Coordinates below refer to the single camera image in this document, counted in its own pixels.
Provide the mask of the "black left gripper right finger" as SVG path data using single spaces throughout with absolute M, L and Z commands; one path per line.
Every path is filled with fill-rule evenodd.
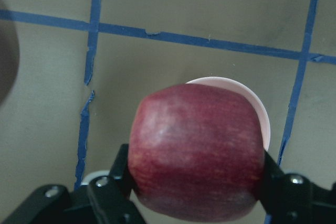
M 270 223 L 335 223 L 335 184 L 325 189 L 298 173 L 284 173 L 264 151 L 259 201 Z

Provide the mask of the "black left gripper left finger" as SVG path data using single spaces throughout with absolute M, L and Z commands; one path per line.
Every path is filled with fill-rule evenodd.
M 109 176 L 113 178 L 123 196 L 127 199 L 130 198 L 132 189 L 134 188 L 134 180 L 128 168 L 128 151 L 128 144 L 120 146 L 109 172 Z

